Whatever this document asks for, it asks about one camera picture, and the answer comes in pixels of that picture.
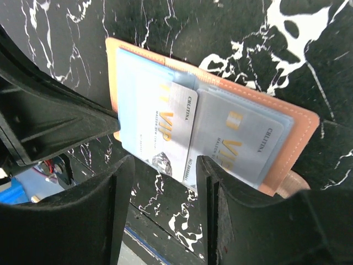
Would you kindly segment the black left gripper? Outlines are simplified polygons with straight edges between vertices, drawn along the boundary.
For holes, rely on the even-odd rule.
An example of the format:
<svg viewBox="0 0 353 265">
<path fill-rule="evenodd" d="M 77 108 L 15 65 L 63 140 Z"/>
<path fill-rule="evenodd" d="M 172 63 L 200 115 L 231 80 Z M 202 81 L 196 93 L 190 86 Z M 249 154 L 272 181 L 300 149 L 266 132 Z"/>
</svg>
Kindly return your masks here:
<svg viewBox="0 0 353 265">
<path fill-rule="evenodd" d="M 1 29 L 1 169 L 7 177 L 120 129 L 114 112 L 34 75 L 33 65 Z"/>
</svg>

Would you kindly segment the pink leather card holder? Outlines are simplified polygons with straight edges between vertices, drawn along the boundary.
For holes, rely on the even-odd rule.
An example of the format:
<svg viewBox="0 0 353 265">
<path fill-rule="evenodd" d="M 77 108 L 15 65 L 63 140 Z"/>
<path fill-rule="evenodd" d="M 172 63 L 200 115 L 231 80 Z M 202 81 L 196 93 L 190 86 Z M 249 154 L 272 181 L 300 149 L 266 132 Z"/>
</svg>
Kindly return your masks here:
<svg viewBox="0 0 353 265">
<path fill-rule="evenodd" d="M 233 103 L 240 103 L 279 121 L 285 127 L 285 131 L 276 144 L 275 151 L 269 158 L 270 168 L 263 182 L 259 188 L 254 188 L 247 184 L 269 196 L 277 192 L 319 125 L 319 116 L 310 110 L 251 90 L 188 63 L 171 59 L 111 37 L 106 39 L 105 45 L 108 58 L 110 100 L 113 110 L 117 113 L 118 120 L 119 88 L 136 80 L 150 81 L 162 78 L 190 88 L 197 93 L 184 178 L 180 182 L 192 190 L 197 190 L 196 160 L 201 156 L 198 155 L 194 160 L 190 157 L 190 145 L 192 143 L 200 91 L 209 91 Z M 121 142 L 120 130 L 114 136 Z"/>
</svg>

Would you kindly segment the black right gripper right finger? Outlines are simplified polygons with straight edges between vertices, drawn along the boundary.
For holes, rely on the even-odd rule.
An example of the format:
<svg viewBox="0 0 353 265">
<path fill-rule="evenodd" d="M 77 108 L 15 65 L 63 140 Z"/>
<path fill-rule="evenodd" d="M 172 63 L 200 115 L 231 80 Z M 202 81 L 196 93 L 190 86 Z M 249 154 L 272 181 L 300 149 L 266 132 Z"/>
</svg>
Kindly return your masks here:
<svg viewBox="0 0 353 265">
<path fill-rule="evenodd" d="M 352 191 L 265 195 L 211 158 L 196 161 L 207 264 L 351 264 Z"/>
</svg>

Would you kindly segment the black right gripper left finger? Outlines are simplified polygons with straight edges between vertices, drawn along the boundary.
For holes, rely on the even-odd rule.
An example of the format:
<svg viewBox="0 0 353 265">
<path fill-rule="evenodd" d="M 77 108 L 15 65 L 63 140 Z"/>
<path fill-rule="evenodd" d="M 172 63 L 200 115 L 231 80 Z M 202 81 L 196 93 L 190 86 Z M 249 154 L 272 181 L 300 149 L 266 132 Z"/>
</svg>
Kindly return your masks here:
<svg viewBox="0 0 353 265">
<path fill-rule="evenodd" d="M 127 155 L 38 203 L 1 205 L 2 264 L 117 264 L 135 176 Z"/>
</svg>

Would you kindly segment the silver credit card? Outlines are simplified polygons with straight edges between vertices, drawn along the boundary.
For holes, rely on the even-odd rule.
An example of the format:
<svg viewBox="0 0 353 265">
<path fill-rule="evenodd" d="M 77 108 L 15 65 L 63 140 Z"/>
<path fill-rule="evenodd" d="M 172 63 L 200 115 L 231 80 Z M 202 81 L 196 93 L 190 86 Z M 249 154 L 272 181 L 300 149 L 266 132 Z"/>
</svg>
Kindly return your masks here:
<svg viewBox="0 0 353 265">
<path fill-rule="evenodd" d="M 125 84 L 118 91 L 123 148 L 182 182 L 197 93 L 162 78 Z"/>
<path fill-rule="evenodd" d="M 190 157 L 212 158 L 246 184 L 259 188 L 285 127 L 254 109 L 200 91 Z"/>
</svg>

